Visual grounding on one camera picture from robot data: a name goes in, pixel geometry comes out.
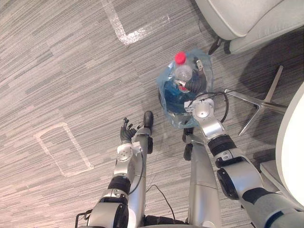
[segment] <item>cable on floor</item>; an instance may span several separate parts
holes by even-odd
[[[170,210],[171,210],[171,212],[172,212],[173,219],[176,220],[176,219],[175,219],[174,212],[173,212],[173,209],[172,209],[170,203],[167,201],[167,198],[165,197],[165,195],[163,194],[163,192],[157,187],[156,184],[151,185],[151,186],[147,189],[146,193],[147,193],[153,186],[155,186],[155,187],[158,189],[158,191],[162,194],[162,196],[164,197],[165,201],[167,202],[167,204],[168,204],[168,206],[169,206],[169,208],[170,208]]]

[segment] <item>gray carpet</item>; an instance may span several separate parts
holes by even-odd
[[[121,119],[140,121],[146,110],[155,117],[147,186],[157,184],[185,220],[190,164],[155,79],[177,51],[207,52],[215,36],[192,0],[0,1],[0,227],[73,227],[107,188]],[[236,56],[221,46],[214,87],[263,98],[283,65],[273,102],[288,105],[303,61],[303,29]],[[271,159],[283,117],[266,112],[238,137],[254,107],[229,101],[224,125],[236,145],[256,166]],[[222,98],[216,107],[220,118]],[[224,228],[251,228],[237,201],[219,197]],[[171,217],[154,188],[146,214]]]

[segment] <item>gray chair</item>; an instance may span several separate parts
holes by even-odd
[[[238,54],[304,25],[303,0],[195,0],[207,22],[221,39],[231,40]]]

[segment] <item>red bottle cap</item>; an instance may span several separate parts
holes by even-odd
[[[186,53],[183,51],[180,51],[175,55],[175,62],[178,65],[184,64],[186,62]]]

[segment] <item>black cable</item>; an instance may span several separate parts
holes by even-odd
[[[148,190],[146,191],[146,193],[147,193],[153,186],[155,186],[155,187],[158,189],[158,191],[160,191],[160,193],[162,194],[162,196],[165,198],[165,201],[167,202],[167,204],[168,204],[168,206],[169,206],[169,208],[170,208],[170,210],[171,210],[171,212],[172,212],[173,219],[175,220],[175,215],[174,215],[174,212],[173,212],[172,207],[170,206],[170,203],[167,201],[167,198],[165,197],[165,195],[163,194],[163,192],[157,187],[156,184],[151,185],[151,186],[148,188]]]
[[[189,105],[187,106],[187,109],[190,107],[190,105],[193,103],[193,101],[195,101],[198,97],[200,97],[202,95],[213,94],[212,96],[209,96],[209,97],[206,97],[204,99],[201,99],[200,101],[204,101],[206,99],[213,98],[213,97],[218,96],[218,95],[224,95],[225,102],[226,102],[226,108],[225,108],[225,114],[224,114],[223,118],[220,121],[221,123],[223,123],[225,121],[227,115],[228,115],[228,112],[229,112],[229,100],[228,100],[228,97],[227,97],[227,93],[229,93],[229,92],[226,92],[226,93],[225,92],[201,92],[201,93],[197,94],[195,96],[195,98],[189,103]]]
[[[143,163],[143,153],[142,153],[142,152],[141,152],[141,156],[142,156],[142,171],[141,171],[141,175],[139,176],[139,180],[138,180],[138,182],[137,182],[135,188],[129,193],[129,195],[132,194],[132,193],[137,189],[139,183],[141,182],[142,176],[143,176],[142,174],[143,174],[143,166],[144,166],[144,163]]]

